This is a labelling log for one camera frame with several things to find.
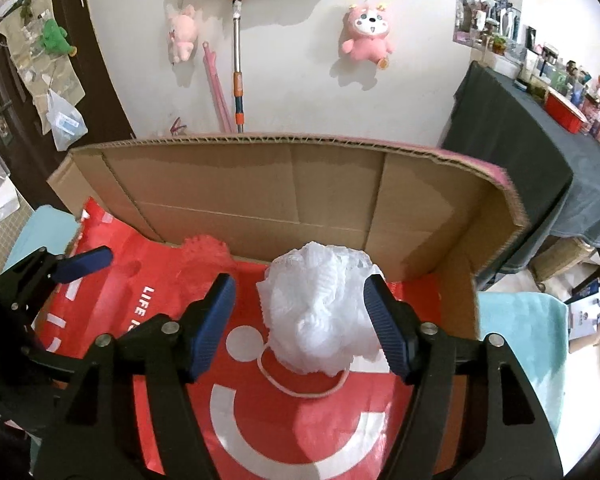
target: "brown door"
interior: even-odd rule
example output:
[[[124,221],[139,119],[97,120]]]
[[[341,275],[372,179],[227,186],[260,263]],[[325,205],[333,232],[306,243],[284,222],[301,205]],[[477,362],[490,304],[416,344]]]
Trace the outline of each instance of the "brown door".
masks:
[[[70,43],[78,47],[72,65],[86,94],[76,107],[89,131],[73,146],[131,139],[133,132],[111,85],[86,0],[52,1],[56,20],[67,30]],[[0,156],[13,183],[33,208],[45,203],[64,208],[46,179],[65,154],[56,150],[51,133],[42,135],[32,97],[3,43],[0,37],[0,123],[6,124],[9,133],[0,134]]]

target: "white smile curve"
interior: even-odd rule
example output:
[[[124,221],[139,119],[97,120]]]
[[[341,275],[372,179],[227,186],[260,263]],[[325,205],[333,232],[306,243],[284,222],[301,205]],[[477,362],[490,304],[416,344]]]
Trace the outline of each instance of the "white smile curve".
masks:
[[[384,428],[384,413],[362,412],[356,431],[336,453],[309,464],[286,464],[257,452],[235,421],[235,390],[214,384],[209,407],[211,424],[224,450],[243,468],[270,480],[327,480],[346,473],[373,449]]]

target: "white wall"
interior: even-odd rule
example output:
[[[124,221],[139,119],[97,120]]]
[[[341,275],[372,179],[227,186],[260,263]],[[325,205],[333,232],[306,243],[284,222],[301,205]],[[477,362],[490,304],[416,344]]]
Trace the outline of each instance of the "white wall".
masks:
[[[338,56],[342,18],[361,0],[244,0],[242,63],[248,132],[375,137],[434,145],[470,50],[452,41],[456,0],[379,0],[394,15],[391,65],[376,73]],[[202,41],[218,52],[232,106],[231,0],[184,0],[200,9],[200,48],[171,67],[164,8],[178,0],[88,0],[120,102],[138,137],[181,116],[192,133],[216,132]]]
[[[600,74],[600,4],[597,0],[523,0],[522,23],[538,31],[536,43],[550,43],[567,62]]]

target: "door handle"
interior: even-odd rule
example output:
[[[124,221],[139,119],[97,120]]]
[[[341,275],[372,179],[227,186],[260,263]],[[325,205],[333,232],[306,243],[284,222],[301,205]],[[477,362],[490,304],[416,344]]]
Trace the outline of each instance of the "door handle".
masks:
[[[11,134],[11,130],[9,129],[9,125],[7,123],[7,119],[4,116],[4,111],[13,105],[13,102],[9,99],[5,101],[4,104],[0,104],[0,138],[5,146],[7,146],[11,139],[13,139],[13,135]]]

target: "silver bolt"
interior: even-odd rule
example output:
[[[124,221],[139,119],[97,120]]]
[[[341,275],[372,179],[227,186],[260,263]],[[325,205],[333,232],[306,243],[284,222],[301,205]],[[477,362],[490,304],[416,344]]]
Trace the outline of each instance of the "silver bolt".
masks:
[[[491,334],[489,336],[489,343],[499,348],[504,346],[504,338],[500,334]]]
[[[100,334],[97,338],[96,338],[96,346],[107,346],[109,345],[109,343],[111,343],[112,337],[109,334]]]
[[[420,331],[426,335],[436,335],[438,333],[438,326],[435,323],[427,321],[420,325]]]
[[[176,321],[167,321],[162,326],[161,330],[165,334],[175,334],[178,330],[180,330],[180,325]]]

